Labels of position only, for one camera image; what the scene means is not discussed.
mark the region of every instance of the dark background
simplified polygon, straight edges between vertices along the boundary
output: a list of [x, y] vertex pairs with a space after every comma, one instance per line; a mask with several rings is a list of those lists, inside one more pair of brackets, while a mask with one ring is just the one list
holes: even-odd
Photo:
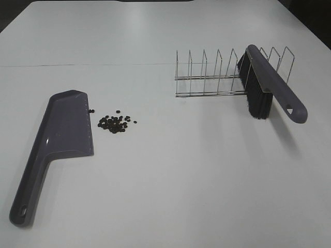
[[[331, 0], [279, 1], [331, 49]], [[0, 0], [0, 32], [31, 2], [34, 1]]]

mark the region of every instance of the wire rack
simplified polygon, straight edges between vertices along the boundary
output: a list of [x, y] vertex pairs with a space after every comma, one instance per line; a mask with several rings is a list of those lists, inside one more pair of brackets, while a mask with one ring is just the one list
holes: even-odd
[[[282, 56], [275, 47], [271, 48], [269, 54], [263, 48], [260, 48], [260, 52], [288, 83], [295, 60], [292, 51], [286, 46]], [[246, 84], [244, 87], [239, 78], [242, 66], [242, 64], [238, 66], [239, 59], [235, 50], [232, 49], [225, 70], [223, 56], [219, 50], [213, 63], [208, 62], [205, 50], [203, 50], [201, 63], [193, 62], [191, 50], [189, 50], [188, 62], [180, 63], [178, 51], [176, 51], [176, 97], [245, 95]]]

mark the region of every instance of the dustpan handle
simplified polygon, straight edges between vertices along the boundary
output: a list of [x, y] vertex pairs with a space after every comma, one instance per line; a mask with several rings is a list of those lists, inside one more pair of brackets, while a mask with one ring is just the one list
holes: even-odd
[[34, 144], [30, 153], [9, 214], [10, 221], [20, 227], [28, 226], [34, 217], [43, 181], [49, 167], [47, 158], [35, 153], [36, 145]]
[[308, 118], [306, 107], [270, 65], [255, 45], [246, 49], [252, 68], [263, 91], [271, 91], [288, 117], [296, 123], [305, 123]]

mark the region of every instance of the brush bristles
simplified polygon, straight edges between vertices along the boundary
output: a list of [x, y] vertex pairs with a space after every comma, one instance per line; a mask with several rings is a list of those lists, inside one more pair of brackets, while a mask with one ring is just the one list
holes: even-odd
[[273, 101], [273, 94], [264, 93], [262, 91], [253, 68], [251, 67], [249, 69], [249, 67], [250, 67], [250, 59], [247, 53], [245, 52], [245, 54], [242, 56], [242, 58], [238, 63], [238, 69], [243, 87], [245, 88], [246, 86], [249, 112], [254, 118], [266, 119], [268, 118], [270, 113], [271, 103]]

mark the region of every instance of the white table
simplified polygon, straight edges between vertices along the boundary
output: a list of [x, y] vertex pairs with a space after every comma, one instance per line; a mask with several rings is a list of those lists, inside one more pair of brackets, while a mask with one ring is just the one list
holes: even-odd
[[[274, 101], [175, 99], [175, 51], [289, 46], [304, 125]], [[276, 0], [35, 2], [0, 34], [0, 247], [330, 247], [331, 52]], [[88, 93], [95, 155], [54, 161], [34, 225], [9, 209], [48, 98]], [[112, 135], [99, 118], [139, 123]]]

